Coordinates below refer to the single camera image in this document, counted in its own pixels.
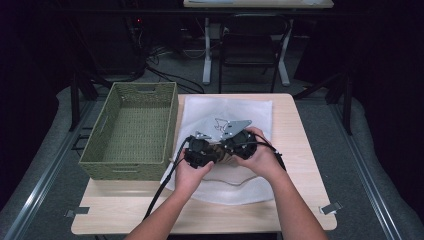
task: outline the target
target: basket handle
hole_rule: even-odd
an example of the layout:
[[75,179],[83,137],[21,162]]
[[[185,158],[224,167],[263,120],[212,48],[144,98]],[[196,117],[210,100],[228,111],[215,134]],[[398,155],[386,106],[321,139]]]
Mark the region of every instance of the basket handle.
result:
[[115,173],[137,173],[139,165],[131,165],[131,166],[115,166],[112,168],[112,172]]
[[100,133],[103,132],[103,129],[106,126],[106,123],[108,120],[109,120],[109,115],[104,115],[101,119],[99,119],[98,128],[100,129]]
[[157,85],[140,85],[136,87],[139,93],[155,93]]

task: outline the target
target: metal bracket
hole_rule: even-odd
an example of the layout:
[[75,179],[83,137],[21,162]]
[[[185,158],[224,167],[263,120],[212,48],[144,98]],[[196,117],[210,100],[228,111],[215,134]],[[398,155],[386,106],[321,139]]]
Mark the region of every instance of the metal bracket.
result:
[[221,139],[225,140],[234,137],[251,123],[252,120],[228,121],[228,124],[224,129],[224,133],[221,135]]
[[88,210],[90,210],[89,207],[77,207],[75,210],[68,210],[65,212],[65,217],[69,218],[75,218],[77,214],[87,214]]
[[201,133],[201,132],[199,132],[199,131],[196,131],[196,133],[195,133],[195,136],[194,136],[196,139],[203,139],[203,140],[205,140],[205,139],[212,139],[212,137],[211,136],[209,136],[209,135],[206,135],[206,134],[203,134],[203,133]]
[[343,206],[339,202],[335,202],[335,203],[332,203],[332,204],[327,205],[325,207],[320,207],[319,211],[321,213],[324,213],[325,215],[330,214],[330,213],[336,214],[337,210],[340,210],[342,208],[343,208]]

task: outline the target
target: chair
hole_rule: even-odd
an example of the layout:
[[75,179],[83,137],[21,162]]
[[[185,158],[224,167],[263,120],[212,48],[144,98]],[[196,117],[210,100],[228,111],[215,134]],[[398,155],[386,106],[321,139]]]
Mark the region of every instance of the chair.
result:
[[[219,93],[222,90],[222,67],[274,68],[271,90],[274,92],[278,63],[290,21],[275,14],[235,14],[220,28]],[[274,42],[272,36],[280,36]]]

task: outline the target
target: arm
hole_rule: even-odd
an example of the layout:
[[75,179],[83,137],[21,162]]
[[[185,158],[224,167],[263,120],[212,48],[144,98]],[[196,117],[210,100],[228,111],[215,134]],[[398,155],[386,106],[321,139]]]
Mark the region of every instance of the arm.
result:
[[[264,137],[262,131],[257,128],[252,127],[247,130]],[[270,183],[284,239],[328,239],[289,175],[281,168],[274,153],[268,147],[258,145],[255,154],[248,160],[237,156],[234,158],[239,165],[250,168]]]
[[174,192],[127,236],[130,239],[166,239],[184,205],[196,191],[202,178],[212,169],[213,162],[194,169],[185,160],[178,164]]

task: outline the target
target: white table leg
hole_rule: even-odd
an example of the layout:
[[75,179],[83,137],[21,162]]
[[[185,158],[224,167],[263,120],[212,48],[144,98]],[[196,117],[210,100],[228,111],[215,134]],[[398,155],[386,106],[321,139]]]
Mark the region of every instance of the white table leg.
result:
[[203,84],[211,83],[211,39],[209,35],[209,18],[205,18],[205,66],[203,68]]
[[283,50],[281,51],[280,62],[278,63],[278,71],[280,72],[281,82],[283,86],[290,86],[289,75],[287,74],[286,65],[284,65],[284,56],[286,55],[287,45],[289,44],[289,39],[291,35],[291,28],[289,33],[287,34],[286,39],[284,39]]

